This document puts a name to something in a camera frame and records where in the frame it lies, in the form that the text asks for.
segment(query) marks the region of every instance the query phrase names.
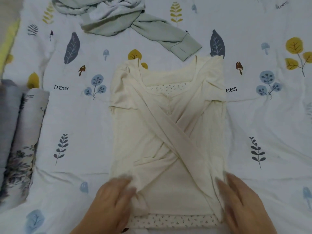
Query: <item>rolled fabric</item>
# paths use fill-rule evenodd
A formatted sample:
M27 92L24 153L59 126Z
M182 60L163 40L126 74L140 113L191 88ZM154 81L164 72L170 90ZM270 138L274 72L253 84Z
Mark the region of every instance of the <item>rolled fabric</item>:
M20 88L9 79L2 79L0 85L0 184L18 120L19 108L23 96Z
M18 206L28 195L33 159L48 98L49 92L35 88L23 97L0 193L0 213Z

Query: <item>person's right hand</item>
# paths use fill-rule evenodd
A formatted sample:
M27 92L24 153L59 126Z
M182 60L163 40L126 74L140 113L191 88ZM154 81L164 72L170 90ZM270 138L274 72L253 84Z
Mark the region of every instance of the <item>person's right hand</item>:
M277 234L259 196L241 179L227 174L228 185L218 180L225 202L225 219L234 234Z

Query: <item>yellow fabric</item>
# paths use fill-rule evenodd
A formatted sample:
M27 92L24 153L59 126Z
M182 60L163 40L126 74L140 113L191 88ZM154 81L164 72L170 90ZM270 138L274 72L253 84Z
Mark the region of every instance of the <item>yellow fabric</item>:
M20 19L15 21L13 24L10 25L10 27L7 30L6 37L4 42L2 43L0 47L0 76L2 77L3 68L6 64L6 58L8 54L10 53L11 47L13 45L14 37L18 31ZM13 61L13 56L10 55L10 59L8 63L11 63Z

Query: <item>hand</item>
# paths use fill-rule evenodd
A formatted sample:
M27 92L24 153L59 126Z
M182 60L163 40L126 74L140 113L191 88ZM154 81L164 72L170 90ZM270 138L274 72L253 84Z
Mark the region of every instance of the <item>hand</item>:
M228 173L227 179L228 185L217 182L231 231L234 234L277 234L259 196L233 174Z
M128 188L129 178L114 178L98 190L84 218L71 234L119 234L126 227L130 201L136 188Z

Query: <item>bed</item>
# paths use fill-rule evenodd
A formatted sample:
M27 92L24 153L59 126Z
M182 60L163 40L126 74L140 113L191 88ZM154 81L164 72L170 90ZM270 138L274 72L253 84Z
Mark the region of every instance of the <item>bed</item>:
M145 2L146 12L188 31L202 45L196 55L224 55L228 170L257 192L278 233L311 233L312 0ZM84 33L79 23L79 17L55 11L51 0L23 1L14 60L3 78L25 91L41 87L50 97L29 195L0 215L2 233L69 233L81 220L109 178L109 88L117 65L136 55L149 70L173 70L194 58L182 62L130 28L104 37ZM72 39L79 50L64 63ZM103 92L92 85L95 76ZM39 222L27 229L29 215Z

